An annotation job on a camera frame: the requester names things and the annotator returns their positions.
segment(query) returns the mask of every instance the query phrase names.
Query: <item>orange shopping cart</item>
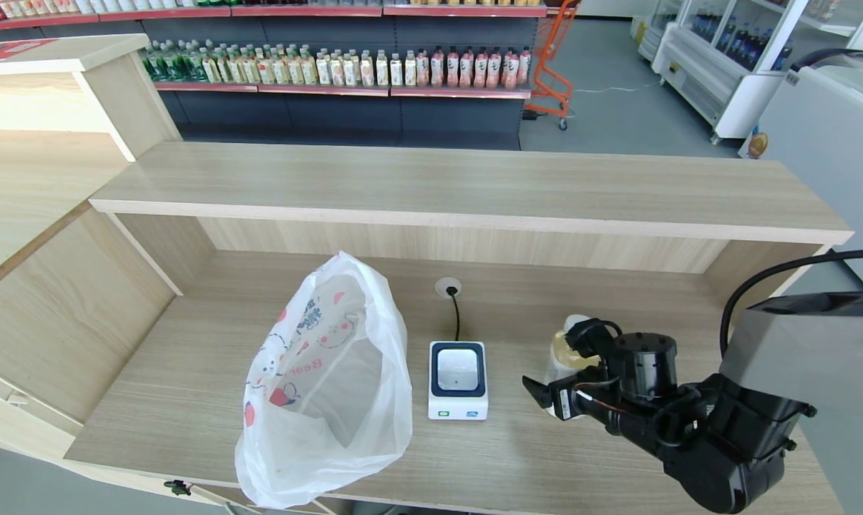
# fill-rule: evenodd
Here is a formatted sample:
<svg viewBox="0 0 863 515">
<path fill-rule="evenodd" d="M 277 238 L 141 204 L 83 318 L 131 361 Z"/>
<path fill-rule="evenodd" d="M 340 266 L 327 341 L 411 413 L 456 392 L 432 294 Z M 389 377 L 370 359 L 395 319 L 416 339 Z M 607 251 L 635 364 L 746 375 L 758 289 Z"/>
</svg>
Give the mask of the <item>orange shopping cart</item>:
<svg viewBox="0 0 863 515">
<path fill-rule="evenodd" d="M 533 85 L 530 101 L 524 105 L 524 119 L 533 120 L 544 114 L 555 114 L 559 117 L 559 128 L 568 128 L 569 103 L 575 86 L 569 79 L 562 77 L 554 69 L 549 68 L 562 46 L 562 40 L 571 29 L 572 20 L 581 0 L 562 0 L 558 7 L 550 6 L 549 14 L 540 20 L 537 27 L 537 38 L 533 46 L 533 57 L 536 63 L 533 67 Z M 555 99 L 559 107 L 544 107 L 539 101 Z"/>
</svg>

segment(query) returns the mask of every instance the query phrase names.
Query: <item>plastic bag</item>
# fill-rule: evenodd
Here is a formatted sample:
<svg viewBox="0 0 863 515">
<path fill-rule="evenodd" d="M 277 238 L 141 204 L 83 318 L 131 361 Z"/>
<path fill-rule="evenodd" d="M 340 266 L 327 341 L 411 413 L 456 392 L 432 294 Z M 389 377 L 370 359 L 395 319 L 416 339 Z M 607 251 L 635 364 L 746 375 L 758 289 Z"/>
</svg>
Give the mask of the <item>plastic bag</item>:
<svg viewBox="0 0 863 515">
<path fill-rule="evenodd" d="M 406 326 L 386 278 L 340 252 L 295 293 L 244 388 L 238 482 L 283 509 L 370 476 L 412 437 Z"/>
</svg>

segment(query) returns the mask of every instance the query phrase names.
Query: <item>white barcode scanner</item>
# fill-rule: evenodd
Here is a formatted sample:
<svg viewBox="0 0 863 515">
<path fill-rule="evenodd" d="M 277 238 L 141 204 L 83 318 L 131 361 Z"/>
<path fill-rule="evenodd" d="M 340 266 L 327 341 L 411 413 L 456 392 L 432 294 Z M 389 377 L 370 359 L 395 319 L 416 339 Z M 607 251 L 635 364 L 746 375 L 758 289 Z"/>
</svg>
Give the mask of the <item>white barcode scanner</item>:
<svg viewBox="0 0 863 515">
<path fill-rule="evenodd" d="M 482 342 L 431 342 L 429 418 L 483 421 L 487 416 L 486 346 Z"/>
</svg>

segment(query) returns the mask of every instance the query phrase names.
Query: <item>red sign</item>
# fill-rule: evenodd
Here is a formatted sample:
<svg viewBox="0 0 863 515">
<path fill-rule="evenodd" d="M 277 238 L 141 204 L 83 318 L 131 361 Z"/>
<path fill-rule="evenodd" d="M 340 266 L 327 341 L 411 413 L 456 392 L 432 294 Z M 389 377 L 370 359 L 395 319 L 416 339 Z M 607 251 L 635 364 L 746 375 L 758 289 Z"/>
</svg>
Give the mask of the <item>red sign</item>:
<svg viewBox="0 0 863 515">
<path fill-rule="evenodd" d="M 8 41 L 6 43 L 0 43 L 0 61 L 2 61 L 2 59 L 8 59 L 12 56 L 19 55 L 19 53 L 27 52 L 30 49 L 38 48 L 38 46 L 46 45 L 46 43 L 52 43 L 57 39 L 58 38 L 30 39 L 27 41 Z"/>
</svg>

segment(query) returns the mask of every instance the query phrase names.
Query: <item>black cable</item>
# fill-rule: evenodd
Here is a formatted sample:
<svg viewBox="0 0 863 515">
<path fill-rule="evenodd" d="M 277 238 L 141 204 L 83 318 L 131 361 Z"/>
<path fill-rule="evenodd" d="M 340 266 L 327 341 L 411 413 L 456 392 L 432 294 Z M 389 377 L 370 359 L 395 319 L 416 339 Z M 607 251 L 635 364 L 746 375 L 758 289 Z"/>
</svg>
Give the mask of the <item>black cable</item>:
<svg viewBox="0 0 863 515">
<path fill-rule="evenodd" d="M 723 358 L 723 353 L 727 351 L 727 333 L 730 329 L 730 319 L 733 316 L 733 308 L 736 307 L 736 303 L 740 300 L 740 297 L 742 297 L 750 288 L 756 286 L 756 283 L 759 283 L 759 281 L 764 280 L 766 277 L 784 273 L 784 271 L 793 270 L 794 268 L 844 260 L 863 260 L 863 250 L 848 250 L 831 254 L 812 255 L 812 257 L 802 257 L 800 260 L 785 261 L 780 265 L 766 268 L 765 270 L 762 270 L 761 273 L 755 274 L 753 277 L 745 280 L 743 284 L 733 291 L 730 298 L 727 299 L 727 304 L 725 304 L 723 312 L 721 313 L 721 327 L 718 333 L 718 344 L 721 348 L 721 358 Z"/>
<path fill-rule="evenodd" d="M 454 334 L 454 342 L 460 341 L 460 308 L 457 307 L 457 288 L 448 286 L 445 293 L 451 296 L 454 301 L 454 313 L 457 314 L 457 333 Z"/>
</svg>

